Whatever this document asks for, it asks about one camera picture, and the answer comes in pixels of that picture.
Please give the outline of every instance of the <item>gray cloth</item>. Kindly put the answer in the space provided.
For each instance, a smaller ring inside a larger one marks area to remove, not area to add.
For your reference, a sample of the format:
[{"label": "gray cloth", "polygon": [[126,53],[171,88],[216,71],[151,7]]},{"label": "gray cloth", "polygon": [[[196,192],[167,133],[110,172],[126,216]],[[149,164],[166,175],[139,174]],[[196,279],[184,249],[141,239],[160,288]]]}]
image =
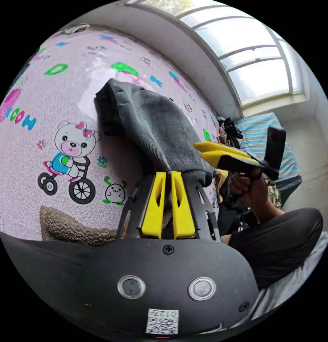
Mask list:
[{"label": "gray cloth", "polygon": [[214,168],[193,147],[200,139],[181,109],[169,98],[110,79],[96,94],[105,135],[125,135],[153,163],[155,171],[180,171],[203,187]]}]

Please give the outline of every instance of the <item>brown fuzzy pillow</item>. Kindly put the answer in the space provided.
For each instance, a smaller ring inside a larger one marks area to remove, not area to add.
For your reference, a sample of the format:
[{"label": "brown fuzzy pillow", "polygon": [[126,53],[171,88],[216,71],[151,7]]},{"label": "brown fuzzy pillow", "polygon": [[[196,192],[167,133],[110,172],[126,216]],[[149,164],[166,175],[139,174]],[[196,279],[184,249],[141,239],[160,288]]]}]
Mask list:
[{"label": "brown fuzzy pillow", "polygon": [[113,242],[116,235],[116,230],[86,227],[60,210],[44,206],[40,208],[40,227],[44,241],[59,240],[90,246]]}]

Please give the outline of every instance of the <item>screw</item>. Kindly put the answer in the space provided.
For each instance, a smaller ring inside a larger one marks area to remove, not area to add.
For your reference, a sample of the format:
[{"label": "screw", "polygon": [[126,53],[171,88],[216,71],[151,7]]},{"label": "screw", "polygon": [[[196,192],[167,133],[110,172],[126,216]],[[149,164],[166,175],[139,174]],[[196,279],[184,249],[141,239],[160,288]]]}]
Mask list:
[{"label": "screw", "polygon": [[166,255],[169,255],[169,254],[172,254],[173,252],[174,252],[174,248],[173,248],[173,246],[171,246],[171,245],[165,245],[164,247],[163,247],[163,252],[164,252],[164,254],[166,254]]},{"label": "screw", "polygon": [[84,306],[85,306],[86,308],[89,308],[89,307],[91,307],[92,305],[91,305],[89,302],[84,301]]},{"label": "screw", "polygon": [[245,302],[243,304],[240,305],[239,307],[239,312],[245,312],[247,309],[249,308],[249,303],[248,302]]}]

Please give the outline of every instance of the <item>window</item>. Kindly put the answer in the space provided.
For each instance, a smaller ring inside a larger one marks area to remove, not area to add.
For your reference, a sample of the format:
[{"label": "window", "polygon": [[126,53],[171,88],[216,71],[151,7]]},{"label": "window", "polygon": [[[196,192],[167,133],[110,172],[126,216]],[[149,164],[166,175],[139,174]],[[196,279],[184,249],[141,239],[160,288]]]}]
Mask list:
[{"label": "window", "polygon": [[156,7],[174,16],[200,7],[220,4],[213,0],[144,0],[140,2],[144,5]]},{"label": "window", "polygon": [[251,15],[213,0],[138,0],[172,15],[213,51],[242,108],[303,92],[294,50]]}]

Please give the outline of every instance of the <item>black elastic cuff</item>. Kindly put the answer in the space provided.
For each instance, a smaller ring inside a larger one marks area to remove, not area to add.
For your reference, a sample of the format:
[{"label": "black elastic cuff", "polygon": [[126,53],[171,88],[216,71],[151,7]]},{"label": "black elastic cuff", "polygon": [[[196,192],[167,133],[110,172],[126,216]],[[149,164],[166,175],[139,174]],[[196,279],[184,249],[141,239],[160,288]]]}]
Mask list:
[{"label": "black elastic cuff", "polygon": [[95,101],[101,117],[103,133],[105,135],[124,134],[124,127],[118,109],[118,101],[108,82],[96,93]]}]

